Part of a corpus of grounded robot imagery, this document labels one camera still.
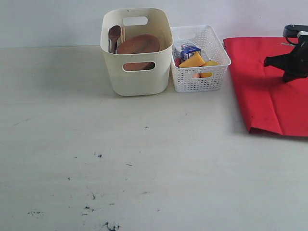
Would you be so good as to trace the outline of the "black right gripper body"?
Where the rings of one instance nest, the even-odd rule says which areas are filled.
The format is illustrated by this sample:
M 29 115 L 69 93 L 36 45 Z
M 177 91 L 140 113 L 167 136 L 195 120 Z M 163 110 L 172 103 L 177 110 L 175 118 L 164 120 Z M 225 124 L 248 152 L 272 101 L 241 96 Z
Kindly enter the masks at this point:
M 283 77 L 307 77 L 308 42 L 299 42 L 290 53 L 266 57 L 264 67 L 268 66 L 283 70 Z

